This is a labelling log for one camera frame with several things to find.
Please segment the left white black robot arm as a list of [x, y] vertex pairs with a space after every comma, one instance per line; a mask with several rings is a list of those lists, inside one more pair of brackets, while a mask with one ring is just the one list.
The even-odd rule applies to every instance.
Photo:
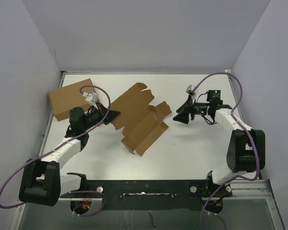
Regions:
[[26, 162], [22, 176], [19, 199], [25, 203], [54, 206], [61, 195], [73, 193], [77, 197], [88, 191], [85, 174], [61, 174], [62, 167], [87, 145], [88, 131], [101, 124], [108, 125], [120, 115], [97, 103], [86, 112], [75, 107], [69, 112], [69, 126], [62, 142], [49, 154]]

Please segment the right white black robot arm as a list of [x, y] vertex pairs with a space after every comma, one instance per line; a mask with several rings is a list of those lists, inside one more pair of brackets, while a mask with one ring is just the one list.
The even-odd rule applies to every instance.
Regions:
[[205, 103], [197, 101], [199, 96], [192, 87], [186, 93], [188, 98], [176, 110], [174, 121], [188, 124], [199, 115], [207, 124], [219, 124], [230, 134], [226, 163], [208, 173], [204, 183], [205, 192], [214, 196], [220, 192], [222, 184], [237, 178], [255, 181], [265, 167], [265, 133], [253, 129], [234, 115], [233, 108], [221, 100], [220, 90], [208, 90]]

